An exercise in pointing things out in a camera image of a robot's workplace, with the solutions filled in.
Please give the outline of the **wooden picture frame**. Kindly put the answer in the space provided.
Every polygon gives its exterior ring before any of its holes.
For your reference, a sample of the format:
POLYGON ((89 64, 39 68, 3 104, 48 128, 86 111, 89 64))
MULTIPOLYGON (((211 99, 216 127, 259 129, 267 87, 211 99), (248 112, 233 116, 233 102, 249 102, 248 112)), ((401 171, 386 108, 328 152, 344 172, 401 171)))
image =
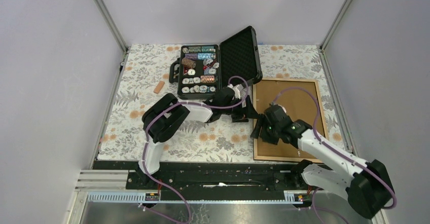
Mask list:
POLYGON ((284 136, 274 143, 277 126, 264 116, 270 106, 282 106, 290 127, 304 124, 327 138, 329 134, 317 80, 264 78, 253 86, 252 104, 254 111, 249 117, 254 121, 254 160, 321 163, 317 157, 296 148, 295 144, 286 143, 284 136))

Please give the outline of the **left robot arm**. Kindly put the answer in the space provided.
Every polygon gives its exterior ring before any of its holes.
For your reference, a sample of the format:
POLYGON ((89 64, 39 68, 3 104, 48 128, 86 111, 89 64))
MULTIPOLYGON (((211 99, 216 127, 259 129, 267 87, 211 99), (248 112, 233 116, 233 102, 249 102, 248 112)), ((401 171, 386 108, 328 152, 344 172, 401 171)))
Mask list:
POLYGON ((212 123, 222 115, 230 115, 233 122, 257 119, 249 89, 241 85, 224 87, 203 102, 179 100, 172 93, 163 96, 142 117, 146 141, 138 162, 142 171, 138 183, 145 189, 157 184, 156 173, 164 143, 170 140, 185 121, 212 123))

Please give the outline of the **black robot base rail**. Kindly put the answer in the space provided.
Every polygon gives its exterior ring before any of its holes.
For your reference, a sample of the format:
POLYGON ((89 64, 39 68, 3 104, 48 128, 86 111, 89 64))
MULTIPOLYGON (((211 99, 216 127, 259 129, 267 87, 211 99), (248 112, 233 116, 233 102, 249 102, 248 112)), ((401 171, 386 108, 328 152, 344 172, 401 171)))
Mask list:
POLYGON ((128 163, 127 190, 155 191, 162 201, 275 201, 285 191, 315 189, 293 171, 294 164, 167 163, 151 177, 128 163))

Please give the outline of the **brown frame backing board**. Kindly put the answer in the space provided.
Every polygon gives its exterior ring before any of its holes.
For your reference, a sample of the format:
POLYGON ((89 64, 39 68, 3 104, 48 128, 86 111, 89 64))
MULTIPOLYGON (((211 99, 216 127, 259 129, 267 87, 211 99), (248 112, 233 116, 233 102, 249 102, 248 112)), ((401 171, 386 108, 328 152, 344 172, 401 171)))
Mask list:
MULTIPOLYGON (((320 108, 323 109, 321 95, 316 80, 305 79, 274 79, 266 78, 253 85, 253 105, 258 113, 263 113, 269 104, 275 100, 275 97, 283 90, 284 92, 276 103, 286 109, 286 114, 295 120, 304 120, 312 125, 316 116, 316 130, 325 138, 328 137, 328 130, 325 123, 324 112, 318 112, 313 98, 320 108)), ((281 140, 277 145, 263 142, 262 139, 254 140, 254 160, 259 161, 284 161, 300 162, 307 159, 314 163, 321 161, 313 155, 298 150, 291 144, 283 143, 281 140)))

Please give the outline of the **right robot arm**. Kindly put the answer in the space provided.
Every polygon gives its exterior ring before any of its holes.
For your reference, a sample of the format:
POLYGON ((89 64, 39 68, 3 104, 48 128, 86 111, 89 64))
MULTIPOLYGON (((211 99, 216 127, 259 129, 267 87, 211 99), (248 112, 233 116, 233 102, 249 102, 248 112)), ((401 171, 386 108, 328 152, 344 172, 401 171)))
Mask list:
POLYGON ((282 141, 325 164, 299 162, 292 169, 293 187, 302 190, 310 185, 336 194, 366 219, 396 207, 398 200, 382 162, 369 162, 336 147, 305 121, 293 121, 281 105, 272 103, 262 114, 254 111, 252 118, 256 121, 252 138, 271 144, 282 141))

